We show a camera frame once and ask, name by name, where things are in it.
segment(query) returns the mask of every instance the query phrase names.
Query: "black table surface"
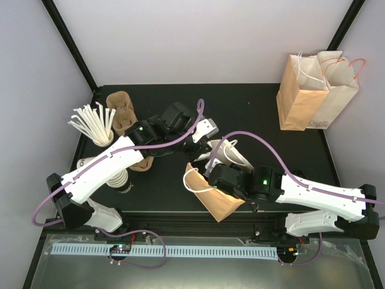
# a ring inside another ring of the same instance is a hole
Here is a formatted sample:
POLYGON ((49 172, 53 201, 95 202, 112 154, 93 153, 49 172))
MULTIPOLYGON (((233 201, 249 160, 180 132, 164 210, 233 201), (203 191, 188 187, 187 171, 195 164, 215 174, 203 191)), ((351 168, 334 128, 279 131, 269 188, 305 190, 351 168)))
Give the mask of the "black table surface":
MULTIPOLYGON (((106 97, 120 90, 128 92, 138 119, 162 114, 173 102, 195 109, 202 98, 204 115, 212 118, 220 130, 212 139, 237 130, 253 132, 273 145, 292 171, 302 170, 313 181, 338 185, 323 131, 280 130, 276 104, 279 84, 105 85, 100 89, 99 102, 105 106, 106 97)), ((255 167, 279 167, 271 152, 258 141, 243 135, 233 139, 238 139, 236 148, 255 167)), ((90 139, 86 139, 82 148, 81 158, 94 157, 103 151, 90 139)), ((121 194, 103 185, 91 198, 122 211, 206 212, 195 195, 183 186, 187 162, 188 157, 183 153, 155 158, 149 171, 129 172, 134 185, 129 193, 121 194)), ((309 210, 298 205, 265 202, 259 204, 259 209, 272 213, 309 210)), ((251 212, 247 204, 237 211, 251 212)))

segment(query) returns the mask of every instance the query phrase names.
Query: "gray wall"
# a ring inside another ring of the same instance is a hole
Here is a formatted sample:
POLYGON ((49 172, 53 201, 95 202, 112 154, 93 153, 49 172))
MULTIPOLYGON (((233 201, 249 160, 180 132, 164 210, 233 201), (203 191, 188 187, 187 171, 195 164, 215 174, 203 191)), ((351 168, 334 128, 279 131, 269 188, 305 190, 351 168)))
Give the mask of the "gray wall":
POLYGON ((102 84, 280 82, 324 49, 351 0, 55 0, 102 84))
MULTIPOLYGON (((341 43, 349 59, 365 58, 367 63, 359 77, 360 91, 326 135, 342 184, 376 185, 378 199, 385 201, 384 11, 384 1, 366 1, 341 43)), ((376 206, 376 210, 385 216, 385 207, 376 206)), ((384 221, 369 244, 385 284, 384 221)))
POLYGON ((91 91, 39 0, 0 1, 0 46, 0 287, 22 288, 42 231, 32 212, 46 177, 69 170, 79 134, 67 121, 91 91))

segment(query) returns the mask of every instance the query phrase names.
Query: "brown paper bag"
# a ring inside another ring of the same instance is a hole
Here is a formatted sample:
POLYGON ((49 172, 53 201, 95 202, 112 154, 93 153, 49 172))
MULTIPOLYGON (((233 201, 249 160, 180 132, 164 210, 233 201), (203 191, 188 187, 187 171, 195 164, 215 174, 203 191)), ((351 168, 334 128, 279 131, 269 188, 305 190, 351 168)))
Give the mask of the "brown paper bag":
MULTIPOLYGON (((193 167, 190 163, 186 166, 186 172, 191 170, 193 167)), ((186 184, 194 191, 204 190, 211 188, 208 182, 202 177, 199 172, 193 170, 186 175, 186 184)), ((206 209, 212 214, 217 222, 222 221, 234 212, 240 205, 245 201, 236 199, 235 197, 229 196, 222 191, 212 188, 210 191, 203 193, 194 193, 197 198, 202 202, 206 209)))
POLYGON ((281 129, 304 131, 327 94, 317 56, 290 55, 277 95, 281 129))

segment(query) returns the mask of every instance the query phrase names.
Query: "white paper bag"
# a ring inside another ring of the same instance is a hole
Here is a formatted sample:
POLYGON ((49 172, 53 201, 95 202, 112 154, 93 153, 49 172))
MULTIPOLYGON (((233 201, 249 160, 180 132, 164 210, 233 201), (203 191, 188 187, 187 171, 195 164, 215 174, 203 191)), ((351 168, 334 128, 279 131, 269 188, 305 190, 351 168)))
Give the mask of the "white paper bag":
POLYGON ((327 129, 359 90, 359 73, 356 74, 351 66, 355 60, 350 62, 341 54, 342 51, 323 51, 318 54, 329 93, 307 128, 327 129))

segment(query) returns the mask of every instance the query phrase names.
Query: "red rope handle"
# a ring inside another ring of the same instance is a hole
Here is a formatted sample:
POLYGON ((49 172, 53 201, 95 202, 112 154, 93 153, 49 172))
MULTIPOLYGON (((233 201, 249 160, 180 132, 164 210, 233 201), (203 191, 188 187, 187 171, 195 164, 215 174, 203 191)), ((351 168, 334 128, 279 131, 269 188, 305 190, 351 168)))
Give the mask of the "red rope handle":
POLYGON ((338 59, 338 60, 337 60, 336 62, 330 63, 330 64, 326 67, 325 71, 322 71, 322 70, 321 70, 323 76, 325 75, 326 70, 329 68, 329 66, 331 66, 332 64, 336 64, 336 63, 338 63, 338 62, 341 62, 341 61, 345 61, 345 59, 342 59, 341 57, 331 57, 331 58, 326 59, 326 60, 324 60, 323 62, 321 62, 321 64, 324 63, 324 62, 326 62, 326 61, 332 60, 332 59, 338 59))
POLYGON ((355 60, 353 60, 352 62, 350 62, 349 66, 351 66, 353 63, 355 63, 357 60, 361 60, 362 61, 362 66, 360 68, 360 70, 357 72, 357 74, 355 75, 354 79, 357 79, 358 75, 361 73, 363 67, 365 66, 366 64, 366 60, 363 59, 363 58, 357 58, 355 60))

